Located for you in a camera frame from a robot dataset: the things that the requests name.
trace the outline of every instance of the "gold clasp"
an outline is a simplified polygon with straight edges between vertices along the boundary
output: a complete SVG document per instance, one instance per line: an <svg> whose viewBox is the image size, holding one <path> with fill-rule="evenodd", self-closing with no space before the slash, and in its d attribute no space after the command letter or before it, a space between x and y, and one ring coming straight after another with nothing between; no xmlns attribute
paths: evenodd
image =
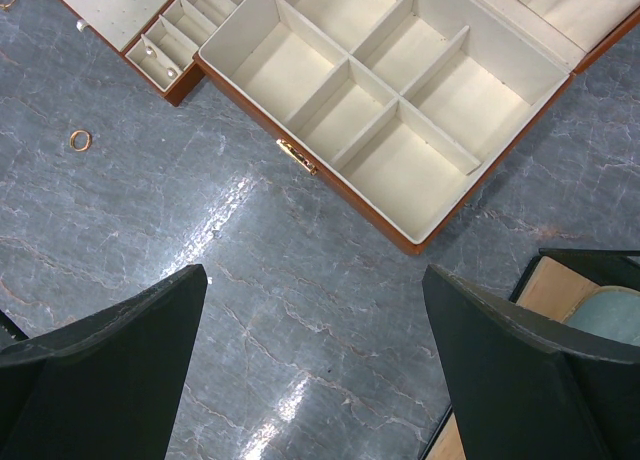
<svg viewBox="0 0 640 460"><path fill-rule="evenodd" d="M296 162L302 165L302 168L304 168L307 172L309 172L309 174L311 174L312 176L315 176L318 174L318 167L316 167L313 163L307 160L304 157L304 155L298 152L289 143L285 142L282 139L278 140L276 143L284 153L286 153L291 158L293 158Z"/></svg>

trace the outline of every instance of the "brown leather edge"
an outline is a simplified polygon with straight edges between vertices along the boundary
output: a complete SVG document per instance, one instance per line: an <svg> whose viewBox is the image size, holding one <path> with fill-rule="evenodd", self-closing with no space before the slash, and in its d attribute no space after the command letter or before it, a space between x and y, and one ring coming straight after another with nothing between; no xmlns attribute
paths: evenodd
<svg viewBox="0 0 640 460"><path fill-rule="evenodd" d="M187 67L180 78L163 94L164 99L174 107L178 107L182 100L189 95L200 80L204 78L204 72L195 62Z"/></svg>
<svg viewBox="0 0 640 460"><path fill-rule="evenodd" d="M267 117L258 107L256 107L250 100L248 100L242 93L240 93L233 85L227 82L220 74L213 70L198 53L195 55L195 61L204 73L211 79L214 85L227 97L229 97L238 107L245 111L258 125L264 128L269 134L276 139L284 139L290 143L294 148L302 152L306 152L309 158L315 158L311 152L309 152L303 145L298 143L295 138L292 138L287 132L276 125L269 117ZM440 231L446 226L447 222L453 218L457 212L462 208L465 202L475 193L478 187L484 182L489 175L493 173L496 167L504 160L509 152L517 145L517 143L524 138L524 136L531 130L533 125L542 117L542 115L551 107L551 105L564 93L569 87L575 75L571 74L567 81L558 89L558 91L551 97L551 99L545 104L545 106L536 114L536 116L527 124L527 126L518 134L513 142L502 152L502 154L496 159L491 167L480 177L471 190L464 196L462 200L451 210L449 215L438 225L438 227L429 235L429 237L419 245L412 243L404 235L402 235L396 228L391 225L382 215L376 212L367 202L365 202L360 196L354 192L349 186L347 186L342 180L340 180L331 170L325 167L322 163L311 162L318 168L319 176L324 182L329 185L336 193L338 193L344 200L347 201L352 207L354 207L358 213L366 218L374 227L376 227L382 234L384 234L391 242L393 242L402 252L407 255L419 255L425 248L431 243L433 238L440 233Z"/></svg>
<svg viewBox="0 0 640 460"><path fill-rule="evenodd" d="M595 63L607 50L620 41L627 33L640 23L640 7L638 7L631 15L629 15L620 25L618 25L607 37L602 40L597 47L582 59L575 68L575 73L583 73L587 68Z"/></svg>

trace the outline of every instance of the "wooden panel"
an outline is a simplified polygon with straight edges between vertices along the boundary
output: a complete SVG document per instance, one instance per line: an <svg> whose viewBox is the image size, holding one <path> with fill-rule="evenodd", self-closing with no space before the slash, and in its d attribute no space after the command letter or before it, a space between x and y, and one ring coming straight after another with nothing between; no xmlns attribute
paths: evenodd
<svg viewBox="0 0 640 460"><path fill-rule="evenodd" d="M518 299L518 305L560 323L598 288L564 265L543 257Z"/></svg>
<svg viewBox="0 0 640 460"><path fill-rule="evenodd" d="M196 88L196 85L198 85L203 78L204 72L202 69L195 63L192 63L182 74L182 77L164 94L164 99L174 107L179 106L182 100Z"/></svg>
<svg viewBox="0 0 640 460"><path fill-rule="evenodd" d="M454 414L449 417L426 460L465 460Z"/></svg>
<svg viewBox="0 0 640 460"><path fill-rule="evenodd" d="M549 257L543 257L517 304L564 323L599 286ZM465 460L456 417L449 417L426 460Z"/></svg>

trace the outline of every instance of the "gray marble surface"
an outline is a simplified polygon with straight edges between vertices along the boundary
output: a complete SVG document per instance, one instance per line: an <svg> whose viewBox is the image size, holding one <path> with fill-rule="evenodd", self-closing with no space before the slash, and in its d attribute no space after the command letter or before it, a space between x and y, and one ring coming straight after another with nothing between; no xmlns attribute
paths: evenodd
<svg viewBox="0 0 640 460"><path fill-rule="evenodd" d="M410 258L212 85L174 109L74 25L0 12L0 308L38 335L203 263L169 459L413 459L448 404L427 264L506 297L541 246L638 247L640 31Z"/></svg>

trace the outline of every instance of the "light blue cushion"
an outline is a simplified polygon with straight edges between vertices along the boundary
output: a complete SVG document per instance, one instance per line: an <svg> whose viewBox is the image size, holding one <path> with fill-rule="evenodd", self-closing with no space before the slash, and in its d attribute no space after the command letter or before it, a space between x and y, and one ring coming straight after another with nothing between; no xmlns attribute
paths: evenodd
<svg viewBox="0 0 640 460"><path fill-rule="evenodd" d="M572 328L640 347L640 292L603 287L566 323Z"/></svg>

